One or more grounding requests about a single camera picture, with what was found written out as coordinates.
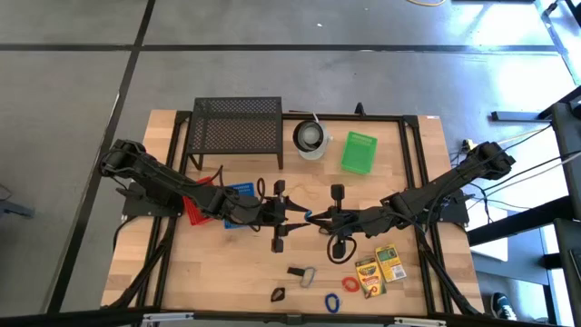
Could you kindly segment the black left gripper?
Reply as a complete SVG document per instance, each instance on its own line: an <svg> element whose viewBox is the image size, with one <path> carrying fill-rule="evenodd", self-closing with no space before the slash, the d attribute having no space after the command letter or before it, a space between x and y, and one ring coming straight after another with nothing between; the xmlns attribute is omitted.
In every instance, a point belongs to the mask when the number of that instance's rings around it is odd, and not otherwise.
<svg viewBox="0 0 581 327"><path fill-rule="evenodd" d="M262 205L263 221L273 227L273 237L271 240L271 251L273 253L283 252L282 237L286 236L288 232L301 227L309 226L310 223L288 223L285 226L284 222L287 220L286 210L307 213L309 209L293 202L288 195L284 195L286 183L284 180L278 180L273 185L273 196L267 196Z"/></svg>

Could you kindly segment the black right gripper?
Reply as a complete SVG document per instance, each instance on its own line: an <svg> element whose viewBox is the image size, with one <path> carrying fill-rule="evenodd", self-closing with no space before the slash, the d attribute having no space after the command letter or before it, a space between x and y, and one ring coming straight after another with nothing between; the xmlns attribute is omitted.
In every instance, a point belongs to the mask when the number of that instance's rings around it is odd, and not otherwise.
<svg viewBox="0 0 581 327"><path fill-rule="evenodd" d="M312 214L310 218L313 219L312 223L319 227L320 233L332 233L331 239L335 241L331 246L332 258L351 258L357 249L357 242L351 237L357 215L342 209L342 200L345 197L343 184L333 184L330 194L334 200L334 208Z"/></svg>

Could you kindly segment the yellow rubber band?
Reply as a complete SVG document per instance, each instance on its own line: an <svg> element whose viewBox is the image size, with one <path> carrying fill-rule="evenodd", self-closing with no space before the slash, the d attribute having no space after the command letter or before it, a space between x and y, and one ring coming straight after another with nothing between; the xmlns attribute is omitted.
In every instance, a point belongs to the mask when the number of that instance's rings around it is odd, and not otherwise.
<svg viewBox="0 0 581 327"><path fill-rule="evenodd" d="M293 193L303 193L307 198L311 200L316 200L320 196L317 192L311 191L305 184L298 183L292 186L288 191L288 196L291 196Z"/></svg>

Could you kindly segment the yellow green crayon box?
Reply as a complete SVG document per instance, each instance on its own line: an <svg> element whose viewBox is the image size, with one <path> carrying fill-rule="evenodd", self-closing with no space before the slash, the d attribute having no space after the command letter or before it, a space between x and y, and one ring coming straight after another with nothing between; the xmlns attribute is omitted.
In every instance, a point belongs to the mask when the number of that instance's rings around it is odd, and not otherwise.
<svg viewBox="0 0 581 327"><path fill-rule="evenodd" d="M394 244L376 248L375 256L385 282L394 282L407 277Z"/></svg>
<svg viewBox="0 0 581 327"><path fill-rule="evenodd" d="M383 276L375 258L369 257L355 262L355 269L366 299L386 293Z"/></svg>

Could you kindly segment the green plastic basket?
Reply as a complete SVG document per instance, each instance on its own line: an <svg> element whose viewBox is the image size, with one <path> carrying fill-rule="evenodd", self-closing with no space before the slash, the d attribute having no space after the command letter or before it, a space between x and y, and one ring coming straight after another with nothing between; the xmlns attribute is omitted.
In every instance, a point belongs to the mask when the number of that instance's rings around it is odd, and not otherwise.
<svg viewBox="0 0 581 327"><path fill-rule="evenodd" d="M341 168L352 173L369 174L377 145L377 138L349 131L341 156Z"/></svg>

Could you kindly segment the black standing desk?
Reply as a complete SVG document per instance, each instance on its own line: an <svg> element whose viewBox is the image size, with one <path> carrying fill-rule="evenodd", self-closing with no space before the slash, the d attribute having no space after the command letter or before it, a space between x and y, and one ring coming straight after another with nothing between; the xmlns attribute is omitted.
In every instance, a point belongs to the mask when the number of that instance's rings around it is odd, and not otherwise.
<svg viewBox="0 0 581 327"><path fill-rule="evenodd" d="M471 246L496 241L552 223L559 254L546 255L547 268L564 270L576 327L581 327L581 203L569 195L468 232Z"/></svg>
<svg viewBox="0 0 581 327"><path fill-rule="evenodd" d="M568 195L528 208L512 217L523 217L528 221L538 219L541 225L552 223L556 218L581 221L581 85L550 105L540 115L550 120L555 132L559 156L527 168L514 176L514 182L507 178L495 184L493 189L499 192L561 168L564 172Z"/></svg>

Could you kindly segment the blue plastic basket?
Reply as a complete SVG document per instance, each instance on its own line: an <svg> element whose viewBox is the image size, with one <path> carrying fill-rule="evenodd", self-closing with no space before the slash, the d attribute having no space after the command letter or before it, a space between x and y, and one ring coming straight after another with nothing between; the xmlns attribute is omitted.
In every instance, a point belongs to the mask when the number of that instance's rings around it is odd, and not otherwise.
<svg viewBox="0 0 581 327"><path fill-rule="evenodd" d="M235 189L241 195L249 195L249 196L255 195L253 183L231 184L231 188ZM224 225L224 228L226 230L243 228L243 225L230 223L229 221L224 221L223 225Z"/></svg>

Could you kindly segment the red plastic basket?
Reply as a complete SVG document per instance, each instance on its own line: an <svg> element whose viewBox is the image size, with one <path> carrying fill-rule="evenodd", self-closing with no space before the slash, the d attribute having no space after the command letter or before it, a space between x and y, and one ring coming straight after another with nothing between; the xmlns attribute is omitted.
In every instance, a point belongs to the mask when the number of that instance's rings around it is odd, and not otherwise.
<svg viewBox="0 0 581 327"><path fill-rule="evenodd" d="M194 201L186 196L182 198L183 207L185 212L187 212L190 224L195 225L202 225L208 223L211 218L206 217L201 213L199 208L195 205Z"/></svg>

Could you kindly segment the black mesh metal shelf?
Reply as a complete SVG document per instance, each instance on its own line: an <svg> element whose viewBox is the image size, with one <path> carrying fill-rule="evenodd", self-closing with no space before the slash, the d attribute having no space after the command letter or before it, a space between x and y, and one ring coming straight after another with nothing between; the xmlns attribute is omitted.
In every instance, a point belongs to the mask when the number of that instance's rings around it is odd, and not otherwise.
<svg viewBox="0 0 581 327"><path fill-rule="evenodd" d="M197 170L206 154L274 154L282 169L282 133L279 97L199 97L184 152Z"/></svg>

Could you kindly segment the person's shoe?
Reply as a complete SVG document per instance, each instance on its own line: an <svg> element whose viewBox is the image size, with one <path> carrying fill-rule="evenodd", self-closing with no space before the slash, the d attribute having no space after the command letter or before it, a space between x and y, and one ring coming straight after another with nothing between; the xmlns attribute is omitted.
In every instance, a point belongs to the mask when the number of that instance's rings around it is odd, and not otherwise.
<svg viewBox="0 0 581 327"><path fill-rule="evenodd" d="M517 316L510 300L502 292L494 292L490 298L490 309L498 319L516 321Z"/></svg>

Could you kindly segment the grey chair base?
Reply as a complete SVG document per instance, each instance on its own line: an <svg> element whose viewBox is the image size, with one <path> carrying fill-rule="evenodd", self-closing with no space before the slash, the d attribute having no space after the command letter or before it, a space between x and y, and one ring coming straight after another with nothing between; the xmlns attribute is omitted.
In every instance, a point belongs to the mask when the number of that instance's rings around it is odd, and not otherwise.
<svg viewBox="0 0 581 327"><path fill-rule="evenodd" d="M11 213L23 216L24 218L32 218L34 216L34 209L11 202L11 196L12 192L0 183L0 218Z"/></svg>

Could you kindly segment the black aluminium table frame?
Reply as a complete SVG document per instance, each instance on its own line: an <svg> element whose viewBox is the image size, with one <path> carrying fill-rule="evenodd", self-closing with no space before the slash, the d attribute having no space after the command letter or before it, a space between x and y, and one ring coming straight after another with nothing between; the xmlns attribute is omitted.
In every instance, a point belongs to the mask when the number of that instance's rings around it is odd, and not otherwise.
<svg viewBox="0 0 581 327"><path fill-rule="evenodd" d="M224 171L224 181L253 182L263 178L267 185L282 179L286 194L298 184L305 184L319 198L311 200L303 193L293 193L292 201L315 213L332 203L330 188L335 183L345 187L344 206L365 209L377 205L410 183L421 185L449 168L441 122L436 116L421 116L416 125L387 121L378 116L358 118L353 114L327 114L322 121L333 140L318 161L299 157L292 144L292 132L300 121L289 114L283 122L283 168L271 154L209 155L197 170L184 159L175 161L187 175L196 179ZM378 139L372 170L358 174L341 168L341 156L348 132ZM424 316L428 310L417 243L412 228L392 229L374 238L356 236L355 256L371 256L375 249L392 243L401 256L407 277L391 282L385 294L366 299L362 292L346 292L341 280L355 274L353 263L336 265L326 255L327 237L314 226L301 227L284 240L282 253L271 251L271 229L254 232L247 228L226 230L219 221L193 226L187 217L177 221L164 286L152 277L147 290L147 304L158 302L164 309L193 312L266 312L325 314L325 296L340 297L338 314ZM289 267L314 267L316 274L309 288L300 287L300 276L287 273ZM286 289L285 298L271 302L277 287Z"/></svg>

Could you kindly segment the silver rig bracket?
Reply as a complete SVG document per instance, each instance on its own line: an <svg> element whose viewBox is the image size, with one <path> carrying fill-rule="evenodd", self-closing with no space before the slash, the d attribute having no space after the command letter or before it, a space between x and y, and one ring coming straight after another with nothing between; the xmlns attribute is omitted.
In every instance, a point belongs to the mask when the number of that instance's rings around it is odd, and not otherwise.
<svg viewBox="0 0 581 327"><path fill-rule="evenodd" d="M395 317L394 324L406 327L448 327L446 321L412 317Z"/></svg>
<svg viewBox="0 0 581 327"><path fill-rule="evenodd" d="M157 312L157 313L146 313L143 316L142 322L145 323L178 322L193 319L194 319L193 312Z"/></svg>

